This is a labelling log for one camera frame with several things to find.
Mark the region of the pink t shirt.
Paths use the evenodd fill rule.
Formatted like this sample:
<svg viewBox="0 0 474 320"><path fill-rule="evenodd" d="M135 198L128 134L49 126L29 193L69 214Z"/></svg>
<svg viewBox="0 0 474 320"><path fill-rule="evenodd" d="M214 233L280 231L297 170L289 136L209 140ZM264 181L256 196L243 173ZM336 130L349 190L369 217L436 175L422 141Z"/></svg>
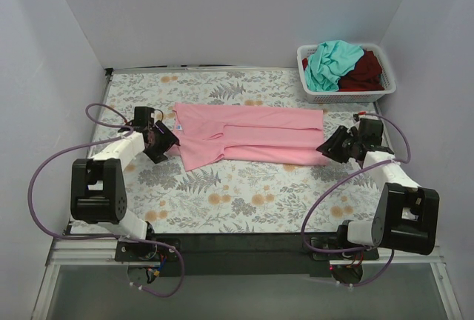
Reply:
<svg viewBox="0 0 474 320"><path fill-rule="evenodd" d="M177 103L173 132L184 169L221 160L302 166L326 165L321 110L289 107Z"/></svg>

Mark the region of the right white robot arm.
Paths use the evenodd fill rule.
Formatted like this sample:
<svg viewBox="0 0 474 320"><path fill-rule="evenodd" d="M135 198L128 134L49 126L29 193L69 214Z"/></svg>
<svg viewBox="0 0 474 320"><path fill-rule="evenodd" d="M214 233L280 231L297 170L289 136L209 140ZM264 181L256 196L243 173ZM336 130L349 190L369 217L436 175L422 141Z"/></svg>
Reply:
<svg viewBox="0 0 474 320"><path fill-rule="evenodd" d="M420 186L402 169L401 160L382 144L384 123L372 113L357 113L355 125L340 126L316 148L338 163L356 161L368 172L381 191L370 221L345 220L336 231L335 249L351 259L365 248L389 248L406 253L429 255L435 247L440 197L437 191Z"/></svg>

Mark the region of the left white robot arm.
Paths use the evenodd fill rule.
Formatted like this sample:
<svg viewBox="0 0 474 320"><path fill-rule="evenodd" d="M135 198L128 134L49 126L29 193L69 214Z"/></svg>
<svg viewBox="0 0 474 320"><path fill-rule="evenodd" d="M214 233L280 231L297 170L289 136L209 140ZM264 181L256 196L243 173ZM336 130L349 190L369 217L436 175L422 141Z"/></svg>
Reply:
<svg viewBox="0 0 474 320"><path fill-rule="evenodd" d="M152 107L135 107L133 119L119 129L118 139L89 159L75 160L71 175L73 219L135 239L132 251L143 261L157 254L158 244L148 236L152 227L128 209L123 172L142 153L158 164L167 160L165 153L171 147L179 145L156 112Z"/></svg>

